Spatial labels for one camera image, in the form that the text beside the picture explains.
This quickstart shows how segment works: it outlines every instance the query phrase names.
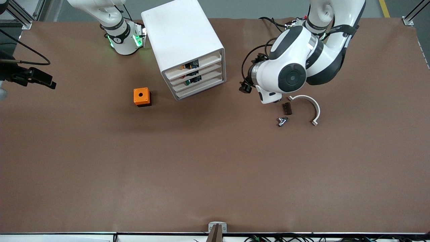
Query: orange square block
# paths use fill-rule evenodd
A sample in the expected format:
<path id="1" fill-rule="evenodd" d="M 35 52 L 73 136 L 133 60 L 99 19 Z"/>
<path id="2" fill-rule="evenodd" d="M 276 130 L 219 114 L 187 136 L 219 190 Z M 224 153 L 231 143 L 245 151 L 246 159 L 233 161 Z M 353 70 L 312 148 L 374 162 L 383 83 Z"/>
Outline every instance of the orange square block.
<path id="1" fill-rule="evenodd" d="M 138 107 L 151 106 L 151 92 L 147 87 L 136 88 L 133 91 L 134 103 Z"/>

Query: electronic component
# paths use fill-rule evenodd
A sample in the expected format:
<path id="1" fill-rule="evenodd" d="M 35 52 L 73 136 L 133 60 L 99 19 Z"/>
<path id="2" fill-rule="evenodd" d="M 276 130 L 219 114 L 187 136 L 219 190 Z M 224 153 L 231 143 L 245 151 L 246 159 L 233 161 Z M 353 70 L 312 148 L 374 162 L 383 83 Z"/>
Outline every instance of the electronic component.
<path id="1" fill-rule="evenodd" d="M 152 105 L 151 92 L 149 91 L 149 88 L 147 88 L 147 87 L 134 89 L 133 98 L 134 98 L 134 103 L 139 108 Z"/>
<path id="2" fill-rule="evenodd" d="M 191 61 L 190 63 L 187 63 L 182 66 L 182 69 L 194 69 L 199 67 L 199 60 Z"/>
<path id="3" fill-rule="evenodd" d="M 249 86 L 247 83 L 245 82 L 240 82 L 241 86 L 239 87 L 239 91 L 243 92 L 243 93 L 251 93 L 252 91 L 252 87 Z"/>
<path id="4" fill-rule="evenodd" d="M 161 75 L 176 100 L 226 81 L 224 47 L 198 0 L 169 1 L 141 16 Z M 194 71 L 199 73 L 187 76 Z M 200 81 L 187 81 L 199 75 Z"/>
<path id="5" fill-rule="evenodd" d="M 194 72 L 191 72 L 191 73 L 186 74 L 185 76 L 182 76 L 182 78 L 186 78 L 187 76 L 188 76 L 188 77 L 190 77 L 190 76 L 195 76 L 195 75 L 197 75 L 197 74 L 199 74 L 199 71 L 194 71 Z"/>
<path id="6" fill-rule="evenodd" d="M 198 76 L 198 77 L 194 77 L 194 78 L 191 78 L 190 80 L 187 80 L 186 82 L 185 82 L 185 85 L 190 85 L 191 83 L 196 83 L 196 82 L 199 82 L 199 81 L 201 81 L 202 80 L 202 76 Z"/>
<path id="7" fill-rule="evenodd" d="M 284 115 L 291 115 L 293 114 L 293 110 L 291 109 L 291 103 L 286 102 L 282 104 L 282 109 L 284 110 Z"/>

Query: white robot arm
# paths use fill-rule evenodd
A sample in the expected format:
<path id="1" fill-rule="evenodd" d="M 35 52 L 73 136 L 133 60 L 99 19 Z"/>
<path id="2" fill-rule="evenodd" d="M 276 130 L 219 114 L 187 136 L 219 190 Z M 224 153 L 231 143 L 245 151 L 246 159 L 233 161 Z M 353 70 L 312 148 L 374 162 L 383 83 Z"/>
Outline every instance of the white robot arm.
<path id="1" fill-rule="evenodd" d="M 283 93 L 299 90 L 305 82 L 329 82 L 340 70 L 346 48 L 354 36 L 366 0 L 311 0 L 306 20 L 284 31 L 275 41 L 269 56 L 253 61 L 241 91 L 255 87 L 263 104 L 277 102 Z M 322 36 L 329 23 L 327 43 Z"/>
<path id="2" fill-rule="evenodd" d="M 116 6 L 126 0 L 67 0 L 71 6 L 96 18 L 106 31 L 111 46 L 121 55 L 130 55 L 144 45 L 146 29 L 126 21 Z"/>

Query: brown table surface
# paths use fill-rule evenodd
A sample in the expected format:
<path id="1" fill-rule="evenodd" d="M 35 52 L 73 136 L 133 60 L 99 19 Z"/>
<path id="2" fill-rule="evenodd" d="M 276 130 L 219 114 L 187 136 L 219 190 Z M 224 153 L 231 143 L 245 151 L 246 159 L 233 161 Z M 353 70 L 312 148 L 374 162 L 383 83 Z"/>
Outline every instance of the brown table surface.
<path id="1" fill-rule="evenodd" d="M 414 28 L 362 19 L 336 78 L 295 93 L 319 102 L 319 125 L 296 100 L 279 128 L 283 102 L 238 91 L 243 58 L 276 28 L 211 23 L 227 82 L 179 102 L 151 49 L 118 55 L 97 22 L 24 31 L 58 85 L 4 85 L 0 232 L 429 230 L 430 71 Z M 152 107 L 133 104 L 138 87 Z"/>

